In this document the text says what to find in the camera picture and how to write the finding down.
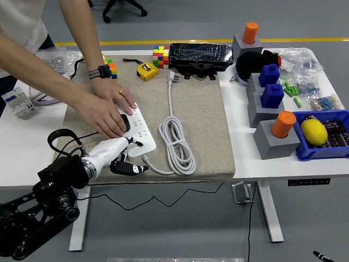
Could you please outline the person's left hand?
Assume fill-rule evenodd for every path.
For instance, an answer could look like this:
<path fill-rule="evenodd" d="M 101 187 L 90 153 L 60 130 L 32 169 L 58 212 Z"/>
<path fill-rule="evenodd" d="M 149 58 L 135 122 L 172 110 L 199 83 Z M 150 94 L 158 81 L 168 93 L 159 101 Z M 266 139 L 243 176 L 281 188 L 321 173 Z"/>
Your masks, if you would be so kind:
<path fill-rule="evenodd" d="M 93 78 L 90 80 L 93 94 L 105 99 L 112 104 L 118 103 L 128 115 L 132 115 L 132 109 L 136 109 L 136 99 L 131 92 L 122 87 L 111 78 Z"/>

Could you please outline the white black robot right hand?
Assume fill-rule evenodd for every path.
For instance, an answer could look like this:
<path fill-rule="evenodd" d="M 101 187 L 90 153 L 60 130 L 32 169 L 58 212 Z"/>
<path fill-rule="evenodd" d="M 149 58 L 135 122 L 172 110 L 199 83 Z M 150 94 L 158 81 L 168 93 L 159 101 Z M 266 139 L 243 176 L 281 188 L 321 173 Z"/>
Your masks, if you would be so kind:
<path fill-rule="evenodd" d="M 313 254 L 321 261 L 323 262 L 334 262 L 332 259 L 326 257 L 325 255 L 323 255 L 322 253 L 318 252 L 318 251 L 313 251 Z"/>

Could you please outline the person's right hand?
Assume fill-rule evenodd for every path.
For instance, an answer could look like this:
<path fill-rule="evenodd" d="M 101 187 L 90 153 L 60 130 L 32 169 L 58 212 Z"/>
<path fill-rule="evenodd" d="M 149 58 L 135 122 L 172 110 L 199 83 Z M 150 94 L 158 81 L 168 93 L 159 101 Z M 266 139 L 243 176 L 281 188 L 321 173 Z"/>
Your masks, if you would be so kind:
<path fill-rule="evenodd" d="M 89 126 L 106 139 L 121 137 L 126 130 L 114 103 L 85 92 L 73 102 L 72 107 Z"/>

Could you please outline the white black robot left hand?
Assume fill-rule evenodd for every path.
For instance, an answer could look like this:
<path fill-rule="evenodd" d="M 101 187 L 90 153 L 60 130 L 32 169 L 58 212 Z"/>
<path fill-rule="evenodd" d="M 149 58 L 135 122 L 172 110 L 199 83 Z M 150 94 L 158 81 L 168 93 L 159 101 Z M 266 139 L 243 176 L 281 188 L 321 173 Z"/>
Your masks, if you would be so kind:
<path fill-rule="evenodd" d="M 129 144 L 136 144 L 139 147 L 143 146 L 143 143 L 135 140 L 133 137 L 115 138 L 100 142 L 88 153 L 88 156 L 81 159 L 86 172 L 92 178 L 97 178 L 102 169 L 106 167 L 109 167 L 112 173 L 124 176 L 136 176 L 146 172 L 149 169 L 146 165 L 134 165 L 117 160 L 120 155 L 127 155 Z"/>

